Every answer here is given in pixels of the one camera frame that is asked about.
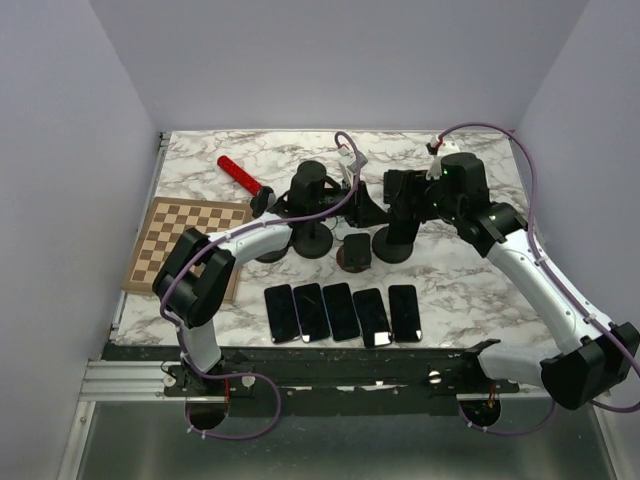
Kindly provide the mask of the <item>black phone dark case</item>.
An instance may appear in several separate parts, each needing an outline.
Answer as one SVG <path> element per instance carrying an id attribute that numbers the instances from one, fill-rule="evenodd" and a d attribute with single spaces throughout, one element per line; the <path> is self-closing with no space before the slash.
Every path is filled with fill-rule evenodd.
<path id="1" fill-rule="evenodd" d="M 323 299 L 334 341 L 356 339 L 361 335 L 351 289 L 347 283 L 322 288 Z"/>

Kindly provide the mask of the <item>black round-base stand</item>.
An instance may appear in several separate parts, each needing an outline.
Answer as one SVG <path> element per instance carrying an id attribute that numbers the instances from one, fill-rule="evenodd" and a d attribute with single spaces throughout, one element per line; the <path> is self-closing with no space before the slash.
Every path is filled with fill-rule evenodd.
<path id="1" fill-rule="evenodd" d="M 252 211 L 252 218 L 257 219 L 275 203 L 276 196 L 274 190 L 269 186 L 262 186 L 249 203 Z M 283 249 L 269 252 L 261 257 L 258 257 L 257 261 L 263 264 L 275 263 L 283 259 L 288 253 L 288 250 L 289 246 L 285 246 Z"/>
<path id="2" fill-rule="evenodd" d="M 388 264 L 406 261 L 413 252 L 418 226 L 416 221 L 392 221 L 375 233 L 373 253 Z"/>
<path id="3" fill-rule="evenodd" d="M 306 222 L 294 228 L 291 244 L 301 257 L 319 259 L 331 250 L 333 234 L 319 221 Z"/>

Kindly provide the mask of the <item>pink-edged black phone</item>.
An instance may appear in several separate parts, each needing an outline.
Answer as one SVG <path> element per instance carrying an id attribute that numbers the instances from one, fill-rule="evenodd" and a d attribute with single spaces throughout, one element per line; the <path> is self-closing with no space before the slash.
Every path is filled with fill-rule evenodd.
<path id="1" fill-rule="evenodd" d="M 284 344 L 300 337 L 300 328 L 293 298 L 288 284 L 264 290 L 267 317 L 274 344 Z"/>

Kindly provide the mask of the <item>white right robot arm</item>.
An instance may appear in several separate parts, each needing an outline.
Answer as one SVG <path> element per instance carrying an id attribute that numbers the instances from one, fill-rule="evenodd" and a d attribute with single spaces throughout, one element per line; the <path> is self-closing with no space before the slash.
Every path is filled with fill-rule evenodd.
<path id="1" fill-rule="evenodd" d="M 547 257 L 533 228 L 510 204 L 490 198 L 483 162 L 471 153 L 438 160 L 439 176 L 423 170 L 389 170 L 383 176 L 388 205 L 386 241 L 411 246 L 418 227 L 441 220 L 506 275 L 548 328 L 554 352 L 482 343 L 460 367 L 460 379 L 480 392 L 495 380 L 544 388 L 576 410 L 626 379 L 639 346 L 630 323 L 617 325 L 582 295 Z"/>

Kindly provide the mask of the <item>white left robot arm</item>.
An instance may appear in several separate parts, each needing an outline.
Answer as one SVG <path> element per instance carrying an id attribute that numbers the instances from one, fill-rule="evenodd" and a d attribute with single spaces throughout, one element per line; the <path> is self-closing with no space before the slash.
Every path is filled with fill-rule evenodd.
<path id="1" fill-rule="evenodd" d="M 283 196 L 267 186 L 254 190 L 249 222 L 212 234 L 190 228 L 179 236 L 152 291 L 161 301 L 161 316 L 175 327 L 187 382 L 197 393 L 209 395 L 221 385 L 214 317 L 238 268 L 251 261 L 273 263 L 290 250 L 305 259 L 325 256 L 333 246 L 323 223 L 329 218 L 355 228 L 386 223 L 361 178 L 366 163 L 361 152 L 349 154 L 341 166 L 343 180 L 336 183 L 322 163 L 304 161 Z"/>

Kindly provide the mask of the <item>blue-edged black phone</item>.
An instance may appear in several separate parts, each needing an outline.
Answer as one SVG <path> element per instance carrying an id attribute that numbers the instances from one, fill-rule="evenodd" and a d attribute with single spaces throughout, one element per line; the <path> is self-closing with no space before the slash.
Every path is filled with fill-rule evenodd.
<path id="1" fill-rule="evenodd" d="M 328 339 L 331 330 L 320 285 L 312 283 L 295 287 L 293 297 L 302 341 L 311 343 Z"/>

